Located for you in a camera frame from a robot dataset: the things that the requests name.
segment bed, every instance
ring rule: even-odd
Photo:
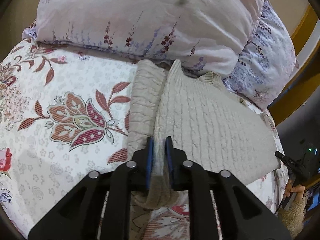
[[[2,62],[0,202],[23,236],[89,171],[108,172],[126,161],[136,68],[135,60],[32,39],[17,44]],[[264,118],[283,152],[268,111]],[[89,126],[90,134],[83,133]],[[275,212],[287,180],[281,166],[248,188]],[[154,211],[133,205],[131,236],[185,239],[188,215],[187,200]]]

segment metal rivet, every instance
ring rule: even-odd
[[[227,171],[227,170],[220,171],[220,174],[224,178],[229,178],[231,175],[230,171]]]
[[[137,163],[135,161],[128,161],[126,165],[128,168],[134,168]]]
[[[185,167],[191,167],[193,165],[193,162],[192,161],[189,161],[189,160],[186,160],[182,163],[183,166]]]
[[[99,177],[99,172],[97,172],[97,171],[91,171],[91,172],[89,173],[89,177],[90,177],[91,179],[96,179],[97,177]]]

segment floral pillow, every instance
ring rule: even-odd
[[[231,73],[262,0],[40,0],[36,41],[122,56],[179,58],[195,75]]]
[[[261,110],[281,93],[297,65],[287,29],[264,0],[258,28],[239,56],[232,73],[223,80],[227,89],[245,96]]]

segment bed sheet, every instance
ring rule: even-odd
[[[0,203],[25,237],[89,171],[126,161],[135,62],[24,39],[0,64]],[[283,152],[271,115],[262,116]],[[274,212],[287,177],[281,166],[248,188]],[[187,199],[131,211],[132,239],[189,237]]]

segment floral bed sheet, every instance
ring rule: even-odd
[[[0,203],[17,229],[30,229],[89,171],[127,160],[135,62],[96,50],[24,39],[0,64]],[[269,113],[277,148],[281,143]],[[248,185],[275,211],[284,166]],[[188,200],[146,211],[132,204],[131,238],[189,237]]]

